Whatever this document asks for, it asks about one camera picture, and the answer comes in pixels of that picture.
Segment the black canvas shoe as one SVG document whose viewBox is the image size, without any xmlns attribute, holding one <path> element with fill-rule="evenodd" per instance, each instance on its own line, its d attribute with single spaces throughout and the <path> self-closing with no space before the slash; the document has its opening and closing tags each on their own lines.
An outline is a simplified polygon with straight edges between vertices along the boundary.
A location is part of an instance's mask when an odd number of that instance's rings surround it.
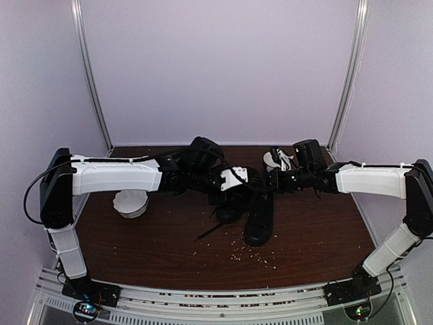
<svg viewBox="0 0 433 325">
<path fill-rule="evenodd" d="M 245 205 L 248 220 L 244 227 L 245 242 L 250 246 L 263 246 L 273 233 L 274 197 L 262 175 L 248 167 L 248 184 L 256 191 L 248 189 Z"/>
<path fill-rule="evenodd" d="M 250 190 L 235 190 L 227 195 L 226 201 L 218 205 L 212 215 L 216 216 L 217 224 L 200 234 L 194 242 L 202 240 L 211 235 L 224 225 L 236 222 L 240 217 L 248 211 L 255 199 L 255 194 Z"/>
</svg>

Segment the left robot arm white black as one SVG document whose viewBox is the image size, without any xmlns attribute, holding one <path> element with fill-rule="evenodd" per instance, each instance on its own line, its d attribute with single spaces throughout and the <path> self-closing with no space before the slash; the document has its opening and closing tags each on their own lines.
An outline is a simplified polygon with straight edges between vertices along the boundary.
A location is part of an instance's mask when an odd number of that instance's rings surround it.
<svg viewBox="0 0 433 325">
<path fill-rule="evenodd" d="M 91 158 L 58 149 L 43 173 L 31 185 L 39 185 L 40 219 L 58 256 L 66 286 L 72 294 L 90 301 L 97 293 L 75 231 L 73 198 L 96 192 L 116 192 L 116 209 L 142 214 L 147 199 L 135 194 L 194 190 L 222 198 L 225 192 L 249 183 L 245 167 L 232 167 L 219 145 L 196 137 L 189 146 L 136 158 Z"/>
</svg>

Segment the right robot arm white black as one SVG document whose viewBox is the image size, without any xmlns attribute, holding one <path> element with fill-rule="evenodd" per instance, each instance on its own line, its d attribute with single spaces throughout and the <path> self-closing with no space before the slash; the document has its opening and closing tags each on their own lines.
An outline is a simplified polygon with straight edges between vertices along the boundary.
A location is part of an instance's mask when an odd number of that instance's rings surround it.
<svg viewBox="0 0 433 325">
<path fill-rule="evenodd" d="M 367 165 L 335 162 L 328 165 L 320 145 L 307 139 L 294 145 L 290 156 L 276 146 L 263 156 L 268 184 L 278 193 L 294 193 L 305 188 L 328 194 L 375 194 L 406 202 L 401 224 L 352 272 L 344 284 L 331 284 L 327 291 L 339 290 L 360 299 L 374 293 L 378 276 L 422 240 L 432 235 L 432 167 L 425 159 L 413 164 Z"/>
</svg>

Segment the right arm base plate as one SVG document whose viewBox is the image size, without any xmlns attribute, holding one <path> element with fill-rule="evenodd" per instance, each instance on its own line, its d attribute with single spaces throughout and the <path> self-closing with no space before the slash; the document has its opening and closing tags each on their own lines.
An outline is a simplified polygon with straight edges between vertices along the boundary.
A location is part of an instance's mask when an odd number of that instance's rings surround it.
<svg viewBox="0 0 433 325">
<path fill-rule="evenodd" d="M 323 290 L 328 306 L 367 299 L 382 292 L 381 286 L 376 282 L 365 286 L 362 282 L 354 279 L 328 282 Z"/>
</svg>

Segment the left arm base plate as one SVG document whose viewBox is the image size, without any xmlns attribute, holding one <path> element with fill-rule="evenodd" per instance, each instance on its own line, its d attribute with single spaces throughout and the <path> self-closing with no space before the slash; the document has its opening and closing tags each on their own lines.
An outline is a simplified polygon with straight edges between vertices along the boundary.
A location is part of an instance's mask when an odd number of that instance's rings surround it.
<svg viewBox="0 0 433 325">
<path fill-rule="evenodd" d="M 120 292 L 121 288 L 117 285 L 87 278 L 68 281 L 62 288 L 62 294 L 67 297 L 108 307 L 117 306 Z"/>
</svg>

